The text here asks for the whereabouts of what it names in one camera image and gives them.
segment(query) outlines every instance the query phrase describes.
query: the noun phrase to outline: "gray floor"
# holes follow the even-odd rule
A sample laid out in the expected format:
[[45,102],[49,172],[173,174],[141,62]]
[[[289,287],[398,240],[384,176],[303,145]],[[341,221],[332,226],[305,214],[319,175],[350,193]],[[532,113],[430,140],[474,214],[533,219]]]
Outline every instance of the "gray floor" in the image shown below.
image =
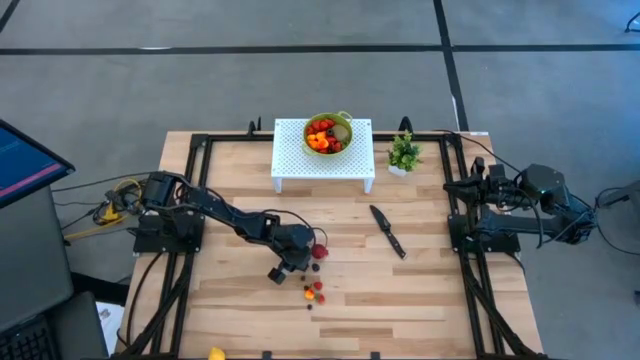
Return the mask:
[[[6,6],[8,0],[0,2]],[[640,43],[623,34],[629,1],[445,0],[454,44]],[[439,43],[422,0],[24,0],[0,47],[156,47]],[[640,178],[640,53],[456,53],[471,130],[489,131],[514,165],[548,164],[592,201]],[[378,130],[410,116],[419,130],[456,129],[440,53],[0,56],[0,116],[73,162],[57,187],[157,168],[168,130],[245,129],[262,116],[349,110]],[[56,195],[100,198],[105,188]],[[63,222],[83,210],[59,208]],[[608,237],[640,251],[628,204],[603,213]],[[81,224],[71,230],[84,229]],[[640,257],[594,234],[579,246],[534,249],[527,282],[545,350],[559,358],[640,353]],[[108,280],[131,272],[132,240],[96,237],[71,266]]]

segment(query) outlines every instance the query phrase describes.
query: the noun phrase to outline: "wooden table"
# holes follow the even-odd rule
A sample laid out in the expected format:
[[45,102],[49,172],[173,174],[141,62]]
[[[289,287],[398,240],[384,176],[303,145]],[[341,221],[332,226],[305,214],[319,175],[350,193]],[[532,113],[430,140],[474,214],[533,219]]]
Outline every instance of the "wooden table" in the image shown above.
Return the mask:
[[[167,135],[160,169],[183,173],[191,132]],[[490,147],[489,137],[469,135]],[[405,178],[387,172],[386,149],[375,143],[376,182],[369,195],[361,181],[289,180],[281,194],[270,178],[269,142],[215,143],[208,186],[234,206],[297,212],[329,234],[329,257],[319,273],[290,275],[278,286],[267,278],[279,259],[266,247],[245,243],[233,231],[207,219],[202,251],[196,255],[180,357],[207,357],[211,347],[228,357],[277,358],[475,358],[459,259],[446,226],[449,205],[435,143],[422,143],[418,169]],[[493,157],[465,142],[467,164]],[[455,161],[453,172],[457,174]],[[198,169],[194,174],[197,179]],[[369,204],[380,208],[408,253],[402,261],[375,223]],[[283,222],[295,219],[283,215]],[[503,316],[533,350],[542,351],[522,270],[504,254],[487,254],[496,303]],[[132,294],[153,255],[135,265],[122,329]],[[145,281],[133,318],[133,337],[158,306],[166,256]],[[320,279],[325,305],[307,310],[303,285]],[[490,332],[481,311],[484,339]],[[173,316],[165,326],[168,350]]]

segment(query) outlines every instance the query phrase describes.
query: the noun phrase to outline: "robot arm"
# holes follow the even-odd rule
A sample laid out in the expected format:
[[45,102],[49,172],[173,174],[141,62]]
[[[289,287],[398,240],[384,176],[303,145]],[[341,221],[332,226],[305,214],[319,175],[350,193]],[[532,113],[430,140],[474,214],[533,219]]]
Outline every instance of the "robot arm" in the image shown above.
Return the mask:
[[309,266],[310,243],[315,238],[313,229],[300,224],[281,225],[280,217],[269,214],[269,210],[243,212],[229,205],[215,191],[191,185],[180,174],[151,173],[140,201],[146,210],[156,211],[162,217],[163,231],[178,238],[183,234],[176,226],[174,215],[193,211],[228,225],[247,242],[269,247],[282,260],[269,272],[269,278],[278,284],[284,281],[285,270],[305,271]]
[[485,178],[484,170],[484,160],[478,157],[468,178],[444,185],[444,190],[469,206],[467,232],[479,240],[496,233],[537,234],[540,231],[537,219],[497,214],[488,204],[500,209],[539,203],[543,212],[554,215],[540,220],[544,234],[573,245],[585,241],[595,227],[593,210],[571,195],[562,173],[532,164],[511,180],[505,176],[503,165],[489,166]]

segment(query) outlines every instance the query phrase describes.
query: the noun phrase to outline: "knife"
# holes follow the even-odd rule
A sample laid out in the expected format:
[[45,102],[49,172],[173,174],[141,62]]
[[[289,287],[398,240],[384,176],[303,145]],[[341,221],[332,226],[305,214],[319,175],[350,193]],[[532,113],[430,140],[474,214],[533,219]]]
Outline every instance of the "knife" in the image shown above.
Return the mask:
[[373,213],[373,217],[376,218],[376,221],[380,226],[380,230],[382,230],[382,232],[385,235],[387,235],[387,239],[389,239],[389,242],[391,243],[393,250],[396,251],[396,254],[398,254],[398,256],[400,256],[401,259],[403,260],[406,259],[407,253],[404,252],[404,250],[402,249],[402,246],[400,246],[400,243],[398,242],[398,239],[396,239],[396,237],[393,236],[393,234],[391,233],[391,224],[389,223],[387,218],[384,216],[382,211],[380,211],[377,207],[373,205],[369,205],[369,208]]

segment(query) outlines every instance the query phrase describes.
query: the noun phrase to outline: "green leaves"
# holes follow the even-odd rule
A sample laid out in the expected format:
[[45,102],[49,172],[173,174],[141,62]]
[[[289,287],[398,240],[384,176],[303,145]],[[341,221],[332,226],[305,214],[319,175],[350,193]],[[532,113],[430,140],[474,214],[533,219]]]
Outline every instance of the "green leaves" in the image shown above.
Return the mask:
[[405,132],[403,137],[394,136],[389,152],[389,164],[406,171],[413,171],[421,161],[418,159],[422,149],[419,145],[411,145],[411,134]]

